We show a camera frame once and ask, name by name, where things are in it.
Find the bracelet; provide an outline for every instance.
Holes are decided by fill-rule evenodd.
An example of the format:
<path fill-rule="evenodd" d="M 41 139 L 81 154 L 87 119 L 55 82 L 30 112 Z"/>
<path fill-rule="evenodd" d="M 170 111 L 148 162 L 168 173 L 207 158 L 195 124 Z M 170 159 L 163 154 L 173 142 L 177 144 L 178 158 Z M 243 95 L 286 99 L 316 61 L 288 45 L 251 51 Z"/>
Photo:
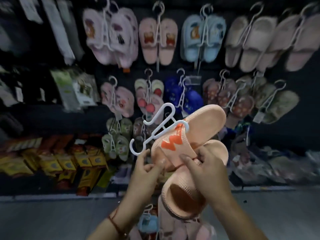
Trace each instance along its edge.
<path fill-rule="evenodd" d="M 117 212 L 118 212 L 118 208 L 115 210 L 114 216 L 113 217 L 108 216 L 108 219 L 110 220 L 110 222 L 112 223 L 112 225 L 114 226 L 116 231 L 118 232 L 119 236 L 120 237 L 126 237 L 127 234 L 125 232 L 123 232 L 113 220 L 113 218 L 116 216 Z"/>

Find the person's left hand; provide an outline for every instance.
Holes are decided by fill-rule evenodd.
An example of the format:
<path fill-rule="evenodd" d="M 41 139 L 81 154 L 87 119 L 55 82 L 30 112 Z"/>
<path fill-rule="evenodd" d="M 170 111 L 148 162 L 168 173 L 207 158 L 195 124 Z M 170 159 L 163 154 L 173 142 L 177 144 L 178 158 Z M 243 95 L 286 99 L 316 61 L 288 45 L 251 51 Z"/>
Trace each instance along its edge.
<path fill-rule="evenodd" d="M 150 203 L 157 180 L 165 168 L 166 159 L 157 161 L 157 164 L 144 165 L 144 159 L 150 155 L 150 149 L 143 151 L 137 158 L 130 183 L 121 202 L 122 207 L 129 208 L 136 216 L 140 216 L 144 207 Z"/>

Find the hand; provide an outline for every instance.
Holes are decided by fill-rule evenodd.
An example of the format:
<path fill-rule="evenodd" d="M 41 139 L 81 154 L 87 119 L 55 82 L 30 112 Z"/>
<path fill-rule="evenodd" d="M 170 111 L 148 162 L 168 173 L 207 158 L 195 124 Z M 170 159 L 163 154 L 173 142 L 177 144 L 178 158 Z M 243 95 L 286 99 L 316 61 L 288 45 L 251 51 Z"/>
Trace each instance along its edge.
<path fill-rule="evenodd" d="M 165 159 L 159 160 L 156 165 L 144 165 L 144 159 L 150 150 L 143 151 L 137 158 L 136 166 L 131 175 L 127 193 L 119 205 L 119 210 L 130 218 L 140 217 L 144 207 L 150 203 L 152 194 L 157 185 L 157 180 L 165 168 Z"/>
<path fill-rule="evenodd" d="M 201 165 L 197 165 L 185 154 L 181 154 L 180 158 L 190 170 L 197 190 L 211 207 L 226 203 L 232 198 L 226 166 L 206 148 L 206 145 L 199 147 L 195 152 L 197 158 L 203 162 Z"/>

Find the person's right hand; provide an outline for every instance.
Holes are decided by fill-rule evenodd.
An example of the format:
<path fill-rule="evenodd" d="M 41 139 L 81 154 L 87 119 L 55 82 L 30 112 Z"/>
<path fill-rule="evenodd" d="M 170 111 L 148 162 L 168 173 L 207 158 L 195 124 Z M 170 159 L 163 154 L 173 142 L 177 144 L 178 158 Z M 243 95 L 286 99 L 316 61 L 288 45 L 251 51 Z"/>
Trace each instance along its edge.
<path fill-rule="evenodd" d="M 202 162 L 197 165 L 190 157 L 180 154 L 181 160 L 190 170 L 197 190 L 206 198 L 211 207 L 224 204 L 232 199 L 226 166 L 223 161 L 213 155 L 206 146 L 196 151 Z"/>

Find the floor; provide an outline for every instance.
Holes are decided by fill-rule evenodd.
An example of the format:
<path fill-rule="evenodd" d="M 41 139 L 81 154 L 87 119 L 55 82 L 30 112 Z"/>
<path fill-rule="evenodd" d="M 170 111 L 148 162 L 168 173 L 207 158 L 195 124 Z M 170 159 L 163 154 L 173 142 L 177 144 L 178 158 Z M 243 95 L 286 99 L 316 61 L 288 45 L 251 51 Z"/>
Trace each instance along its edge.
<path fill-rule="evenodd" d="M 235 193 L 242 208 L 270 240 L 320 238 L 320 191 Z M 84 240 L 119 199 L 0 203 L 1 239 Z M 207 207 L 202 214 L 228 239 Z"/>

